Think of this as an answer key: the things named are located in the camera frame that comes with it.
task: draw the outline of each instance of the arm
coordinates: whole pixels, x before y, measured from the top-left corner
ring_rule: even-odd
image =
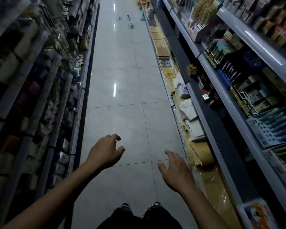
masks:
[[[76,200],[85,186],[103,169],[119,161],[124,152],[123,146],[116,150],[116,141],[120,139],[117,134],[99,139],[90,150],[87,160],[72,175],[7,223],[3,229],[42,228],[59,208],[70,199]]]
[[[162,162],[158,162],[158,168],[162,177],[172,190],[182,196],[199,229],[229,229],[209,203],[206,196],[195,186],[192,173],[184,160],[171,151],[167,150],[165,153],[169,159],[168,169]]]

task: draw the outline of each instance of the leg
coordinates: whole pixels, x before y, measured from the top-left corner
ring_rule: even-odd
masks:
[[[115,209],[112,215],[102,222],[97,229],[107,228],[145,228],[143,220],[134,216],[129,205],[123,203],[122,206]]]
[[[155,202],[146,209],[143,220],[148,223],[149,228],[182,229],[179,222],[159,202]]]

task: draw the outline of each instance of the left hand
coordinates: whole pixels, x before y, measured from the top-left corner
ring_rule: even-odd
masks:
[[[117,140],[121,140],[117,134],[106,135],[100,138],[91,148],[85,163],[88,164],[88,166],[97,166],[97,168],[101,170],[116,164],[125,151],[123,146],[116,149]]]

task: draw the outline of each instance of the sneaker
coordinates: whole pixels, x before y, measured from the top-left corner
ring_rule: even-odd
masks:
[[[154,204],[150,205],[150,206],[145,210],[144,215],[143,215],[142,218],[144,218],[144,217],[149,217],[150,212],[151,212],[153,209],[158,208],[158,207],[162,207],[161,203],[160,203],[160,202],[157,202],[157,201],[154,202]]]
[[[126,203],[126,202],[123,203],[119,208],[122,209],[122,210],[126,210],[126,211],[130,211],[131,212],[131,208],[130,208],[129,204]]]

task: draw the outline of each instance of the tiled floor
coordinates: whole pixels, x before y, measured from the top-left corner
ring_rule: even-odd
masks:
[[[120,135],[117,146],[123,145],[125,153],[78,197],[73,229],[96,228],[123,202],[130,203],[134,215],[142,216],[155,201],[184,229],[197,228],[183,199],[168,188],[158,170],[158,160],[168,165],[164,150],[183,158],[185,153],[141,16],[135,0],[101,0],[81,163],[106,134]]]

